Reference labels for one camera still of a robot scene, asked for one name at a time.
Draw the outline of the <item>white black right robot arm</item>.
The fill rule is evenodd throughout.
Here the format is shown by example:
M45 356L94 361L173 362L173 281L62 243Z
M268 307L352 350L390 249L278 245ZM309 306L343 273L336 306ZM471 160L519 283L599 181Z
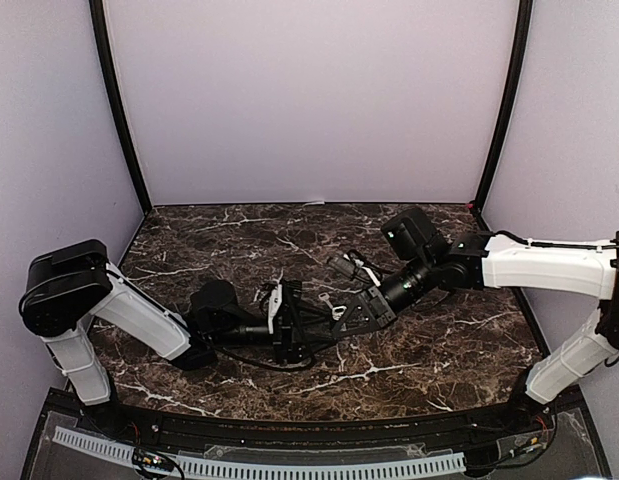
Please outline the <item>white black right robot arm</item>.
M336 338L383 329L435 288L535 288L597 300L575 334L519 376L499 413L506 432L523 432L565 388L619 355L619 232L611 240L564 243L500 230L449 243L418 207L387 221L381 232L406 264L352 298L332 327Z

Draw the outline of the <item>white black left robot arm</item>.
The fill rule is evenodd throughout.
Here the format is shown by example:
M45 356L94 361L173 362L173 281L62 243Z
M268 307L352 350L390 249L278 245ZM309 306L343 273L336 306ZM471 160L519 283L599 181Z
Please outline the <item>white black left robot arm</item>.
M234 286L210 280L190 297L180 315L144 293L108 259L106 246L92 239L36 257L30 264L18 312L72 384L90 417L109 436L130 427L129 412L116 403L115 387L83 328L87 319L113 324L150 347L182 371L232 357L242 346L271 348L273 371L303 371L317 353L335 341L312 334L328 324L330 313L302 299L298 282L269 285L262 300L267 311L256 316L240 307Z

